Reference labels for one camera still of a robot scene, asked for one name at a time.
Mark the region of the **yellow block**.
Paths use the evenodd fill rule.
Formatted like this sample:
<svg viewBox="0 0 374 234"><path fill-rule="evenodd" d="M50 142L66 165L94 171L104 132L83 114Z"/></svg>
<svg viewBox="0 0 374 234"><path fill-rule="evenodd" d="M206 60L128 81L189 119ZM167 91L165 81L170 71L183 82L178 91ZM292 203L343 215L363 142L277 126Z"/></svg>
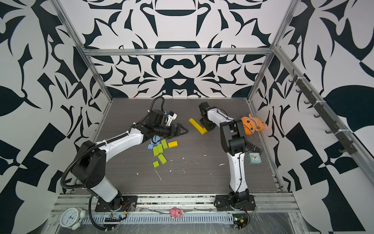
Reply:
<svg viewBox="0 0 374 234"><path fill-rule="evenodd" d="M207 129L206 128L201 128L200 133L202 135L204 135L205 133L207 133Z"/></svg>
<svg viewBox="0 0 374 234"><path fill-rule="evenodd" d="M178 142L177 141L173 141L173 142L169 142L168 143L168 147L169 148L174 148L174 147L177 147L178 146Z"/></svg>
<svg viewBox="0 0 374 234"><path fill-rule="evenodd" d="M200 133L200 130L201 130L202 126L200 124L198 124L193 118L189 119L189 122Z"/></svg>

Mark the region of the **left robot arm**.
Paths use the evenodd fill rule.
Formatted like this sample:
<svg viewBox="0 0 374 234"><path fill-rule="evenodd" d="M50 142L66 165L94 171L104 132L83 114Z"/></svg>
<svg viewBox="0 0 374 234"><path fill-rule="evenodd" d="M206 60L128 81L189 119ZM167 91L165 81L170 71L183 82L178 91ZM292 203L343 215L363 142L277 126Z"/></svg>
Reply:
<svg viewBox="0 0 374 234"><path fill-rule="evenodd" d="M80 147L72 163L63 172L60 185L63 189L83 188L97 197L110 210L117 210L123 203L122 194L106 177L106 163L118 154L151 140L154 136L171 139L188 133L181 124L174 124L175 112L154 109L155 98L147 114L134 122L124 133L96 143L86 141Z"/></svg>

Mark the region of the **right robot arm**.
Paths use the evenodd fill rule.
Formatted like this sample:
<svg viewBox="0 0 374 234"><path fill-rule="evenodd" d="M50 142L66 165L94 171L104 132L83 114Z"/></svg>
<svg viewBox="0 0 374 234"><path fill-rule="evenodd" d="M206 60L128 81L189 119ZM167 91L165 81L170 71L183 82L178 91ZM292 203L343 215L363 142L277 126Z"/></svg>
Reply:
<svg viewBox="0 0 374 234"><path fill-rule="evenodd" d="M249 190L245 180L244 157L247 138L243 123L229 117L222 109L210 106L207 102L199 105L202 118L200 123L210 132L219 127L221 145L227 153L230 169L230 193L232 203L249 198Z"/></svg>

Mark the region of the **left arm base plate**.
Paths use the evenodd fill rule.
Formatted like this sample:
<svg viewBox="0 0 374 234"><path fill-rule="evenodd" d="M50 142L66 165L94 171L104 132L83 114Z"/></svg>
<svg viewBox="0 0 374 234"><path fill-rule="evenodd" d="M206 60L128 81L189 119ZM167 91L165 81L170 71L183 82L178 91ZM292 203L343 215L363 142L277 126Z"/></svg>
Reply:
<svg viewBox="0 0 374 234"><path fill-rule="evenodd" d="M98 198L95 207L96 212L132 212L137 207L138 196L122 196L117 195L111 202L106 202L102 198Z"/></svg>

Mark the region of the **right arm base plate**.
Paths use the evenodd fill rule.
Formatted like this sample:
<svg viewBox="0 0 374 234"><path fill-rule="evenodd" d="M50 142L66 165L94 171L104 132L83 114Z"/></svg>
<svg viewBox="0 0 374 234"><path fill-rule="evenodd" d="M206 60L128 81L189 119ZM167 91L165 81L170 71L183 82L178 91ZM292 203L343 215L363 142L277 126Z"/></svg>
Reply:
<svg viewBox="0 0 374 234"><path fill-rule="evenodd" d="M255 199L252 195L247 196L243 200L236 201L230 195L216 195L214 206L218 211L234 211L247 210L254 211L256 206Z"/></svg>

